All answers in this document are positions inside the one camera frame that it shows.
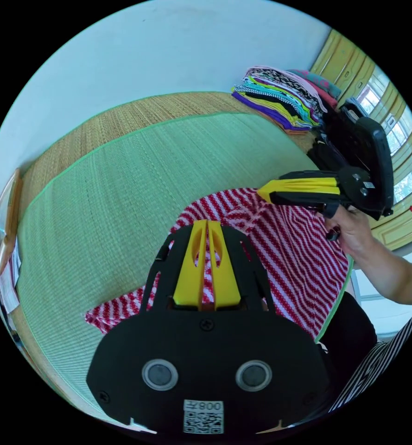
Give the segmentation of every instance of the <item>hand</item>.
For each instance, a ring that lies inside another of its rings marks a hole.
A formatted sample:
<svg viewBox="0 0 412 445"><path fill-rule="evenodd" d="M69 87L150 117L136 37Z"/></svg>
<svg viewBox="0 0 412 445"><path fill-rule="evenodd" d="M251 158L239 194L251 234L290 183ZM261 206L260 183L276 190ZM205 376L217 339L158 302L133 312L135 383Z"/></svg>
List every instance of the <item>hand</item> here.
<svg viewBox="0 0 412 445"><path fill-rule="evenodd" d="M331 219L325 218L328 230L338 227L340 230L339 242L343 251L351 255L354 260L362 258L373 247L374 238L371 233L367 216L360 210L350 206L346 210L341 205Z"/></svg>

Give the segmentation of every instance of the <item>folded clothes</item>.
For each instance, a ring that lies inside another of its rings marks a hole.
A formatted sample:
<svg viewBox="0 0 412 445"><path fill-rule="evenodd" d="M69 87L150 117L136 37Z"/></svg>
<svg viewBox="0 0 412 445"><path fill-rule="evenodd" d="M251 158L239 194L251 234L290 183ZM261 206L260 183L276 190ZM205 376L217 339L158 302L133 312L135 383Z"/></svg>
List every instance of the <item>folded clothes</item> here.
<svg viewBox="0 0 412 445"><path fill-rule="evenodd" d="M273 102L273 101L267 101L264 100L263 98L256 98L256 97L251 97L248 94L249 93L242 93L242 92L238 92L239 95L247 98L250 102L255 103L257 105L260 105L262 107L266 107L269 108L273 111L277 111L278 113L280 113L283 117L285 117L294 127L310 127L308 122L305 122L304 120L302 120L300 117L298 116L292 116L285 107L283 107L283 104L280 102Z"/></svg>
<svg viewBox="0 0 412 445"><path fill-rule="evenodd" d="M319 88L317 85L314 85L314 88L316 89L318 95L322 99L323 104L326 102L331 108L337 107L337 100L334 99L334 97L330 96L329 93L327 93L324 89Z"/></svg>
<svg viewBox="0 0 412 445"><path fill-rule="evenodd" d="M248 236L267 270L276 313L295 322L315 339L334 307L349 270L339 243L325 239L324 219L301 207L270 204L260 198L256 189L234 189L203 197L189 205L170 233L201 219L220 221ZM155 282L148 309L153 304L157 286ZM85 314L85 320L103 334L109 332L139 312L144 288L97 306ZM203 302L213 300L207 244Z"/></svg>
<svg viewBox="0 0 412 445"><path fill-rule="evenodd" d="M290 98L294 98L300 104L301 108L307 113L309 118L316 123L319 122L321 116L323 115L320 110L316 111L315 103L310 103L306 98L300 96L298 92L294 92L292 89L285 88L279 84L270 83L267 79L261 79L258 77L248 76L245 77L244 80L244 84L248 87L258 86L263 88L264 91L271 91L275 94L285 94Z"/></svg>
<svg viewBox="0 0 412 445"><path fill-rule="evenodd" d="M234 91L232 93L232 96L235 97L235 99L239 100L240 102L244 103L245 105L248 105L249 107L253 108L254 110L260 111L263 114L266 114L270 118L272 118L276 123L278 123L283 129L288 130L296 130L297 128L294 127L284 116L282 116L278 111L272 110L268 107L264 107L262 105L256 104L241 94ZM311 126L308 128L303 128L303 130L309 131L311 129Z"/></svg>
<svg viewBox="0 0 412 445"><path fill-rule="evenodd" d="M256 84L253 84L251 86L237 84L234 87L232 87L231 90L238 91L238 92L245 92L245 93L254 92L254 93L260 93L263 95L270 95L272 97L277 97L279 100L286 102L286 103L290 104L292 107L294 107L294 109L297 111L298 115L303 120L311 119L310 111L308 108L306 108L306 106L303 104L303 102L298 100L296 97L294 97L292 95L288 95L281 91L269 90L268 88L265 88L261 85L256 85Z"/></svg>
<svg viewBox="0 0 412 445"><path fill-rule="evenodd" d="M310 81L312 84L318 86L323 91L326 91L334 99L338 99L340 94L342 93L342 90L339 87L337 87L324 77L319 76L318 74L311 73L307 70L288 70L288 72Z"/></svg>
<svg viewBox="0 0 412 445"><path fill-rule="evenodd" d="M289 89L298 92L301 97L306 99L312 105L316 114L322 115L328 111L323 105L315 88L303 78L293 73L272 67L256 65L249 68L245 76L261 77L264 81L268 81L274 86L286 86Z"/></svg>

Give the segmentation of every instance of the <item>pink cloth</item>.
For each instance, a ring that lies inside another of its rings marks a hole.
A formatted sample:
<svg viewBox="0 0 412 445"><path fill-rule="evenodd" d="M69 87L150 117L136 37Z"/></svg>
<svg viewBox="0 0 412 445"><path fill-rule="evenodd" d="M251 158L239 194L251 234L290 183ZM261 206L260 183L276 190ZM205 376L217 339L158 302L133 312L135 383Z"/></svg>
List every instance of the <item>pink cloth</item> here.
<svg viewBox="0 0 412 445"><path fill-rule="evenodd" d="M323 217L301 207L269 204L256 189L226 190L189 205L170 232L208 219L245 233L267 270L278 315L315 338L321 331L348 273L349 263L338 242L325 239ZM148 309L158 283L155 282ZM107 333L139 312L145 286L101 304L85 320ZM207 243L203 302L213 302Z"/></svg>
<svg viewBox="0 0 412 445"><path fill-rule="evenodd" d="M312 85L315 90L317 91L318 95L327 102L328 105L330 105L332 108L336 108L338 102L334 97L331 97L326 91L319 88L317 85L313 84L310 80L304 79L306 82L308 82L310 85Z"/></svg>

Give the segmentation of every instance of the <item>black cloth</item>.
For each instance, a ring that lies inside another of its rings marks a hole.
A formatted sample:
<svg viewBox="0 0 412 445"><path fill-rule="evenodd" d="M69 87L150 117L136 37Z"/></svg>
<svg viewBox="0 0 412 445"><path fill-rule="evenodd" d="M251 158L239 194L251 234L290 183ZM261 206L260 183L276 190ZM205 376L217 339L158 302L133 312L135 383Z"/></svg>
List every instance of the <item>black cloth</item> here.
<svg viewBox="0 0 412 445"><path fill-rule="evenodd" d="M244 93L246 96L253 97L255 99L261 99L268 102L279 103L292 117L300 117L296 111L296 109L289 103L283 102L281 99L277 99L274 96L268 96L266 94L258 94L258 93Z"/></svg>
<svg viewBox="0 0 412 445"><path fill-rule="evenodd" d="M320 342L336 373L335 386L342 391L362 360L377 344L373 324L355 298L345 292Z"/></svg>

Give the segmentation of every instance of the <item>white wall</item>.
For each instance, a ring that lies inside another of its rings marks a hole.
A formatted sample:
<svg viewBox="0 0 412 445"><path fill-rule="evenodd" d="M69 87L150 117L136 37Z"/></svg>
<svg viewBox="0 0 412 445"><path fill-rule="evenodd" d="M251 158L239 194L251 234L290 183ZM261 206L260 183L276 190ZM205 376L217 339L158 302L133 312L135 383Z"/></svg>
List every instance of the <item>white wall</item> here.
<svg viewBox="0 0 412 445"><path fill-rule="evenodd" d="M265 0L154 0L95 23L34 74L0 129L0 192L97 113L151 95L230 91L254 64L308 69L330 29Z"/></svg>

